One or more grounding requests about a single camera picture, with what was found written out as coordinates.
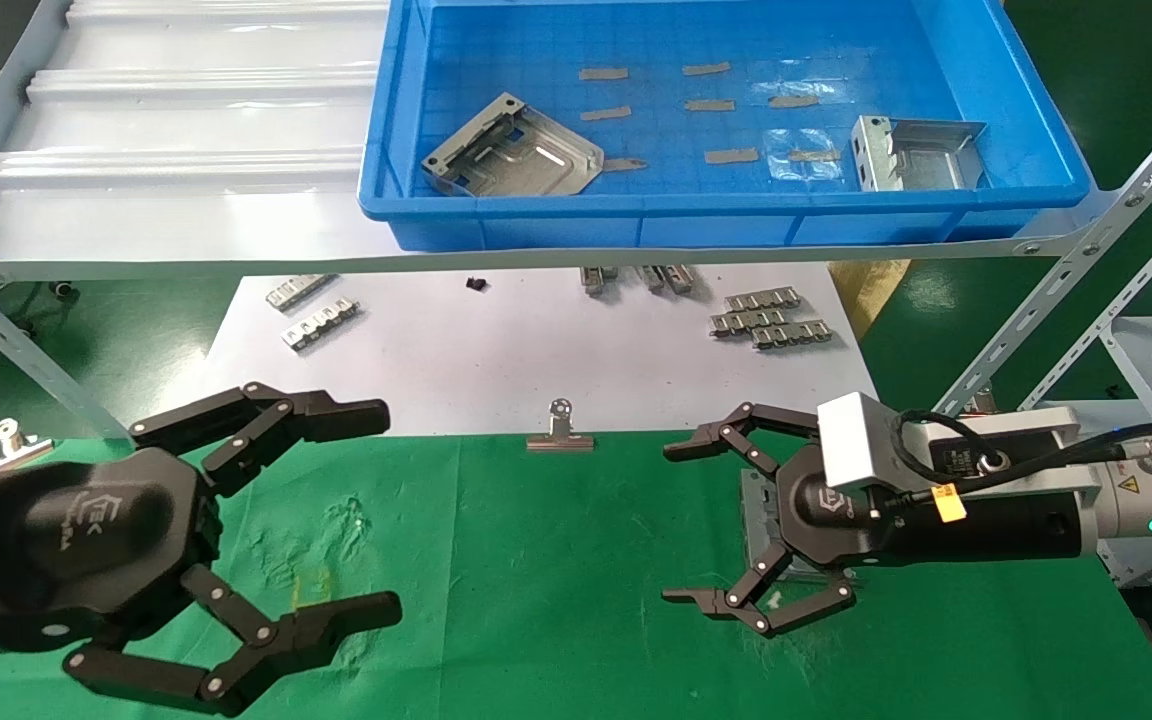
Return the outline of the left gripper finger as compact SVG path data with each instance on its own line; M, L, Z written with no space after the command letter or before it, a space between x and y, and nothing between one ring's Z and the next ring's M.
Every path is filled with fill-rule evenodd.
M389 407L379 397L338 402L324 389L287 393L247 382L134 420L129 433L137 448L175 456L215 445L202 460L202 473L212 495L228 498L301 441L334 442L389 429Z

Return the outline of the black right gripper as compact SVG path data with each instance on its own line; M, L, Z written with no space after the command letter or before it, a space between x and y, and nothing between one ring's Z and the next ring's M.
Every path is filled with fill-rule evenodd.
M804 445L781 465L750 441L755 430L819 439L814 414L742 404L722 420L702 424L685 441L664 447L664 458L685 462L736 452L764 477L774 477L782 541L772 541L732 588L667 588L660 597L692 602L708 619L740 621L771 638L850 609L858 597L842 571L863 564L905 568L914 560L896 552L895 511L886 507L895 492L870 486L854 497L831 488L819 445ZM760 611L758 601L795 558L823 571L826 588L778 609Z

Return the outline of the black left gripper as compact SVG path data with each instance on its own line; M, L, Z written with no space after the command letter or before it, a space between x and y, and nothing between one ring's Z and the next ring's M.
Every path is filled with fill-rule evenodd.
M349 635L401 621L392 591L270 619L206 568L221 529L204 477L161 448L0 471L0 653L97 637L65 659L88 691L238 717L280 679L329 665ZM191 596L238 639L227 661L205 669L126 653L126 639L159 632Z

